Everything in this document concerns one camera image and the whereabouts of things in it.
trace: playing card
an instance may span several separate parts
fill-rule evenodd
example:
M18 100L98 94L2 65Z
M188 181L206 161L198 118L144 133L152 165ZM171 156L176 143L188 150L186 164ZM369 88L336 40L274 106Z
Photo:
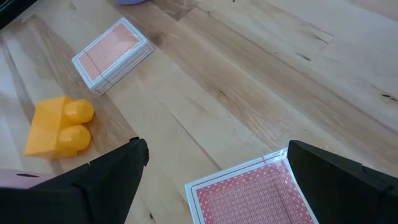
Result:
M297 185L287 148L185 186L195 224L318 223Z

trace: purple object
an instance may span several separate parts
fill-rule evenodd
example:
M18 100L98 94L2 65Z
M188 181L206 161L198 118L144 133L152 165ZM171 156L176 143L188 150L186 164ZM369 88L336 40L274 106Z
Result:
M28 189L53 177L55 175L0 169L0 187Z
M138 4L142 3L146 0L118 0L119 4Z

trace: black object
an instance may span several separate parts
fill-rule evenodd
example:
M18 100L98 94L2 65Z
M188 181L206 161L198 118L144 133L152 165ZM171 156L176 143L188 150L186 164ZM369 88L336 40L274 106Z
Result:
M148 160L145 140L134 138L89 164L30 189L0 188L0 221L122 224Z
M37 0L0 0L0 29L19 16Z
M398 179L300 141L287 158L319 223L398 223Z

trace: yellow toy block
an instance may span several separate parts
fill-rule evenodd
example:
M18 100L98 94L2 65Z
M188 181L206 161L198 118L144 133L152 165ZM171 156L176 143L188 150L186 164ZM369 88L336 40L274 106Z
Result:
M67 96L40 101L36 105L25 156L60 159L77 156L88 147L90 132L81 124L93 119L87 100Z

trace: wood grain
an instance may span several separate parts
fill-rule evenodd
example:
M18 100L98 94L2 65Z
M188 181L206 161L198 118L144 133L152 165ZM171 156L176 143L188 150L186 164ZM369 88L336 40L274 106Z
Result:
M155 51L99 97L70 60L122 16ZM138 135L150 162L126 223L158 224L192 222L187 182L291 139L397 177L397 39L378 2L38 1L0 31L0 167L60 174ZM89 149L24 157L36 102L60 95L94 104Z

